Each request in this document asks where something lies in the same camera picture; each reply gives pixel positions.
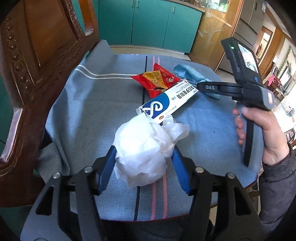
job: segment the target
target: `hand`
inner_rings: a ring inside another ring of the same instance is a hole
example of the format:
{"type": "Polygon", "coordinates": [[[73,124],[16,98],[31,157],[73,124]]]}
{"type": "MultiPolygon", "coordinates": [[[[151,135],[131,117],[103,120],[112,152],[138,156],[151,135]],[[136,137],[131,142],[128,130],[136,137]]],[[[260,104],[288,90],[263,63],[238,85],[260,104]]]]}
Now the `hand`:
{"type": "MultiPolygon", "coordinates": [[[[242,145],[246,138],[246,134],[243,130],[244,124],[239,117],[239,111],[237,108],[234,108],[232,113],[237,115],[234,122],[237,127],[239,144],[242,145]]],[[[262,161],[268,166],[280,163],[281,160],[289,154],[290,149],[273,112],[264,111],[258,108],[243,107],[242,114],[263,129],[265,148],[262,161]]]]}

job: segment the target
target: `sleeve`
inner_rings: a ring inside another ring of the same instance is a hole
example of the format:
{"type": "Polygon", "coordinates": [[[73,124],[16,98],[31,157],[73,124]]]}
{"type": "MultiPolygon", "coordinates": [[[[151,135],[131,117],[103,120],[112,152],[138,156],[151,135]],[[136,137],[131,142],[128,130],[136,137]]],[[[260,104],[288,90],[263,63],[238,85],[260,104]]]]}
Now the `sleeve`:
{"type": "Polygon", "coordinates": [[[267,166],[263,163],[264,172],[259,177],[262,228],[270,234],[290,207],[296,194],[295,153],[288,143],[290,153],[280,164],[267,166]]]}

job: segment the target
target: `snack wrapper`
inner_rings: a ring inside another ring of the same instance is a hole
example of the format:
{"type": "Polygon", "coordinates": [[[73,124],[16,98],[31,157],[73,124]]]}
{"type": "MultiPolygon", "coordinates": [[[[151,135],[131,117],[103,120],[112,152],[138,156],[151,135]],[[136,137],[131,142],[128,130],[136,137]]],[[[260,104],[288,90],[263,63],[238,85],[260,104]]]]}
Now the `snack wrapper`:
{"type": "Polygon", "coordinates": [[[131,77],[148,90],[151,98],[155,98],[180,81],[180,78],[158,64],[154,64],[153,71],[151,72],[145,72],[131,77]]]}

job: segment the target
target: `blue tablecloth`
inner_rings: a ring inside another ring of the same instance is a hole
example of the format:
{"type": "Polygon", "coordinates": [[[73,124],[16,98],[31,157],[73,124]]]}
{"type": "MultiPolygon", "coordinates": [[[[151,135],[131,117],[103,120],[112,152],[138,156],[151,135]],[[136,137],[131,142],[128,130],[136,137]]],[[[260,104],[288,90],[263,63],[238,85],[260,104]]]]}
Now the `blue tablecloth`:
{"type": "MultiPolygon", "coordinates": [[[[159,63],[173,73],[177,64],[188,64],[212,81],[221,81],[210,68],[168,56],[148,56],[147,71],[159,63]]],[[[116,130],[136,115],[142,105],[143,87],[130,78],[145,71],[146,55],[115,55],[101,41],[70,75],[65,88],[53,105],[46,123],[53,143],[40,151],[36,169],[47,181],[56,172],[75,174],[105,156],[116,130]]],[[[145,102],[150,98],[144,94],[145,102]]],[[[212,174],[233,172],[244,187],[257,179],[257,173],[245,167],[237,144],[230,97],[220,100],[199,92],[173,117],[190,126],[189,136],[178,142],[182,154],[212,174]]],[[[106,191],[95,197],[100,217],[133,221],[137,188],[128,190],[112,173],[106,191]]],[[[140,188],[138,221],[187,214],[192,197],[181,189],[171,161],[164,178],[140,188]]],[[[217,201],[213,195],[212,203],[217,201]]],[[[75,195],[71,210],[76,212],[75,195]]]]}

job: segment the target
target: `countertop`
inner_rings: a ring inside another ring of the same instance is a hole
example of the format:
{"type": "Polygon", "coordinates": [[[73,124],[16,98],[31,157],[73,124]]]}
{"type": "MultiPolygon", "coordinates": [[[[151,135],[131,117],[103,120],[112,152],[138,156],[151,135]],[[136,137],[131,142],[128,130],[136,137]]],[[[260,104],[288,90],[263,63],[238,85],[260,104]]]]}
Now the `countertop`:
{"type": "Polygon", "coordinates": [[[201,11],[201,12],[205,12],[205,8],[204,7],[196,7],[188,2],[183,2],[183,1],[180,1],[180,0],[165,0],[165,1],[169,1],[169,2],[174,2],[174,3],[178,3],[178,4],[182,4],[184,6],[187,6],[187,7],[190,7],[190,8],[194,8],[198,11],[201,11]]]}

